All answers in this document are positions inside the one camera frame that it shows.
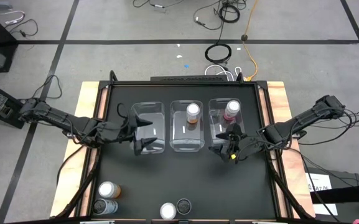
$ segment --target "white lid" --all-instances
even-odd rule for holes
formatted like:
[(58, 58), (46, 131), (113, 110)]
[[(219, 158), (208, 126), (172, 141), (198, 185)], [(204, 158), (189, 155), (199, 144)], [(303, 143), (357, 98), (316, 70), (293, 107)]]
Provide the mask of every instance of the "white lid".
[(109, 197), (113, 193), (114, 185), (110, 181), (103, 182), (99, 186), (99, 194), (102, 197)]
[(177, 214), (177, 209), (175, 208), (175, 205), (173, 203), (165, 203), (160, 208), (160, 215), (161, 218), (165, 220), (171, 220), (175, 218)]
[(230, 113), (237, 113), (240, 110), (240, 104), (236, 100), (231, 100), (226, 108)]
[(197, 104), (195, 103), (191, 103), (187, 106), (187, 109), (186, 109), (187, 113), (191, 116), (196, 116), (199, 114), (200, 112), (200, 108), (198, 107)]

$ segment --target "white paper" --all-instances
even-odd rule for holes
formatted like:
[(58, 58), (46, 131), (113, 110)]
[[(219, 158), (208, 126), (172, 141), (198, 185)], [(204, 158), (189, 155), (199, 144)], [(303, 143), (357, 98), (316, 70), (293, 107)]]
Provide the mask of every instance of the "white paper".
[[(313, 192), (313, 186), (310, 182), (309, 175), (306, 175), (306, 179), (308, 180), (308, 188), (310, 192)], [(322, 175), (322, 174), (310, 174), (312, 177), (312, 181), (314, 182), (316, 191), (320, 190), (329, 190), (331, 189), (331, 183), (330, 183), (330, 177), (328, 175)], [(327, 207), (330, 209), (330, 211), (333, 213), (333, 215), (338, 215), (337, 208), (335, 204), (326, 204)], [(324, 207), (324, 205), (318, 204), (314, 205), (315, 213), (321, 214), (321, 215), (330, 215), (329, 211)]]

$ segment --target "clear plastic container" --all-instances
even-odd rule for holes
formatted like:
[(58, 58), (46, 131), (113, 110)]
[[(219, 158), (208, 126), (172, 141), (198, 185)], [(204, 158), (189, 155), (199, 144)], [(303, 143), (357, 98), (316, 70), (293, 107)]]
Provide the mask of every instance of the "clear plastic container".
[(136, 140), (142, 138), (157, 138), (153, 143), (143, 148), (141, 154), (162, 153), (166, 144), (164, 104), (161, 102), (136, 103), (132, 106), (132, 111), (139, 118), (153, 122), (151, 125), (136, 129)]
[[(198, 121), (187, 121), (187, 107), (195, 103), (200, 108)], [(204, 146), (203, 103), (195, 100), (173, 101), (170, 106), (170, 145), (177, 152), (197, 152)]]
[[(240, 110), (237, 112), (237, 115), (232, 120), (227, 120), (224, 118), (225, 109), (227, 104), (231, 100), (236, 100), (240, 104)], [(208, 103), (208, 115), (210, 117), (210, 130), (212, 137), (212, 146), (229, 145), (229, 141), (217, 138), (216, 135), (224, 133), (227, 127), (230, 124), (237, 123), (240, 125), (241, 132), (244, 132), (243, 116), (241, 115), (241, 103), (239, 99), (236, 98), (219, 98), (212, 99)]]

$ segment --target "black lid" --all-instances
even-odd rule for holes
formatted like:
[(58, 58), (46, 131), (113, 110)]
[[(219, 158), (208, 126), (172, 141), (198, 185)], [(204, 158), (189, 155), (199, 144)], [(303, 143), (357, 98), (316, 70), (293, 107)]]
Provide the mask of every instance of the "black lid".
[(95, 214), (101, 214), (106, 209), (106, 202), (103, 200), (97, 200), (93, 204), (92, 212)]
[(177, 210), (181, 214), (188, 214), (191, 208), (192, 206), (187, 199), (180, 199), (177, 203)]

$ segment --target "floor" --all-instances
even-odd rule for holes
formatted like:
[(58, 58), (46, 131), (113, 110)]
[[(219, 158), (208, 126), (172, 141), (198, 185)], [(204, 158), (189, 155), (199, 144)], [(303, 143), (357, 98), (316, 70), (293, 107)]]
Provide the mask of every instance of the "floor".
[[(21, 45), (10, 72), (0, 73), (0, 88), (28, 98), (48, 74), (57, 75), (63, 96), (47, 102), (69, 113), (75, 111), (81, 82), (107, 80), (110, 70), (119, 80), (202, 75), (210, 64), (204, 51), (219, 36), (219, 30), (206, 30), (192, 19), (196, 9), (214, 2), (209, 0), (185, 0), (165, 12), (149, 5), (135, 8), (129, 0), (9, 2), (14, 10), (25, 11), (26, 19), (38, 22), (39, 33), (29, 40), (14, 34)], [(240, 66), (244, 74), (254, 72), (239, 41), (253, 3), (247, 0), (240, 20), (225, 24), (222, 33), (223, 42), (233, 49), (227, 67)], [(0, 16), (0, 22), (10, 18)], [(210, 27), (220, 23), (211, 8), (200, 11), (198, 18)], [(22, 29), (32, 32), (34, 26)], [(310, 108), (323, 95), (335, 95), (347, 108), (359, 111), (358, 0), (260, 0), (248, 35), (248, 48), (259, 67), (255, 79), (283, 81), (292, 114)], [(223, 57), (222, 52), (216, 49), (211, 55)], [(55, 82), (48, 94), (58, 94)], [(309, 128), (302, 142), (322, 141), (340, 131)], [(0, 125), (0, 223), (49, 217), (66, 145), (55, 128)], [(301, 146), (301, 151), (326, 169), (359, 173), (359, 128), (334, 142)]]

